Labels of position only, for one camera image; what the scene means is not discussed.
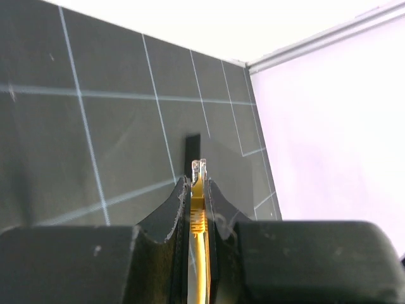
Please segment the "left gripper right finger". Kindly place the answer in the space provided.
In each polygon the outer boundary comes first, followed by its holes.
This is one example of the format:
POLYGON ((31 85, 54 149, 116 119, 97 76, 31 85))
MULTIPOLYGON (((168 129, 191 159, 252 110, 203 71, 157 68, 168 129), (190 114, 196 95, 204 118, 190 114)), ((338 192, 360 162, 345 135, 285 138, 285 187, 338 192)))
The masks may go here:
POLYGON ((367 221, 253 221, 206 189, 211 303, 403 303, 404 267, 367 221))

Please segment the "black network switch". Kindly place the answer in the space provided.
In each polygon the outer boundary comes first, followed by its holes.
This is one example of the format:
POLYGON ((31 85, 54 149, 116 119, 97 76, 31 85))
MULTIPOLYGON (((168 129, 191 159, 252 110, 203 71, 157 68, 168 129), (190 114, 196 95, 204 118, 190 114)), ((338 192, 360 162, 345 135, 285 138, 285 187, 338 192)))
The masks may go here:
POLYGON ((201 159, 201 135, 193 134, 185 138, 184 174, 192 178, 192 162, 201 159))

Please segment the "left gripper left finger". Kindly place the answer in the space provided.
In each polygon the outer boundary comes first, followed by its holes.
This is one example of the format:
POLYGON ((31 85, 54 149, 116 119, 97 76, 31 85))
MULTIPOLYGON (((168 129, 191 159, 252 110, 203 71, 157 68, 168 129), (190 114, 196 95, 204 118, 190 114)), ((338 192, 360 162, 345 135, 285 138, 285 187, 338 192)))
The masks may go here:
POLYGON ((185 303, 190 186, 137 225, 15 227, 1 234, 2 303, 185 303))

